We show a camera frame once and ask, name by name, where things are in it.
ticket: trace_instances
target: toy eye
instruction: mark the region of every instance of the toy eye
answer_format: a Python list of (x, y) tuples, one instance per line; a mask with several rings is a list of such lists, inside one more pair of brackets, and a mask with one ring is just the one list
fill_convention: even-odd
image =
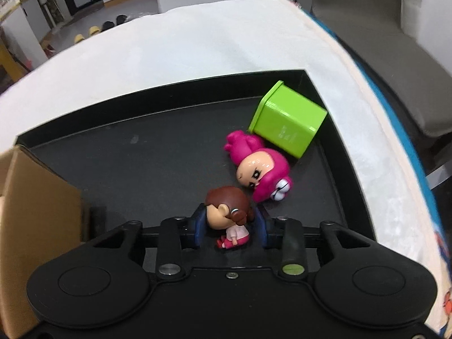
[(253, 172), (252, 178), (254, 178), (255, 180), (257, 180), (257, 179), (259, 178), (260, 174), (261, 174), (261, 171), (259, 171), (258, 169), (256, 169), (256, 170)]

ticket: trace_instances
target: green container rim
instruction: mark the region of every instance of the green container rim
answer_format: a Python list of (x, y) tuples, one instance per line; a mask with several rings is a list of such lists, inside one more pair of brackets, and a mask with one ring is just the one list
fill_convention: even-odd
[(284, 85), (284, 81), (279, 80), (273, 87), (267, 92), (266, 95), (263, 96), (263, 98), (260, 100), (259, 105), (257, 106), (257, 110), (253, 116), (253, 119), (251, 120), (251, 123), (249, 124), (248, 131), (254, 132), (254, 127), (256, 126), (257, 120), (259, 119), (260, 113), (264, 109), (265, 103), (267, 103), (268, 99), (275, 93), (275, 91), (281, 86)]

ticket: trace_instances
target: cardboard box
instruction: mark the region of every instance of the cardboard box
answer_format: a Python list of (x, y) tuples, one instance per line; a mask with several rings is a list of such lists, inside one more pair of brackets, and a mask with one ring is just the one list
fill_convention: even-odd
[(25, 148), (0, 155), (0, 319), (10, 339), (38, 323), (27, 280), (39, 265), (79, 246), (82, 209), (80, 191)]

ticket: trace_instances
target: green box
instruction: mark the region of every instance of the green box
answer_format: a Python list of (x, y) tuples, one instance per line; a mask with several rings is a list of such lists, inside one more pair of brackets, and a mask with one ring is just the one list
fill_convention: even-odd
[(262, 98), (248, 131), (300, 158), (326, 116), (326, 110), (278, 81)]

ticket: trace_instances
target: toy face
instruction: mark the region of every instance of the toy face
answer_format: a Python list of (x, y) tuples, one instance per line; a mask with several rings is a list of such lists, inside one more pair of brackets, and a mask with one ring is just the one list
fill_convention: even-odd
[(218, 208), (213, 205), (207, 205), (207, 222), (214, 230), (225, 230), (235, 225), (234, 221), (228, 219), (229, 208), (225, 204), (220, 204)]
[(275, 163), (267, 152), (257, 151), (248, 155), (237, 168), (237, 180), (243, 186), (254, 188), (265, 174), (270, 172)]

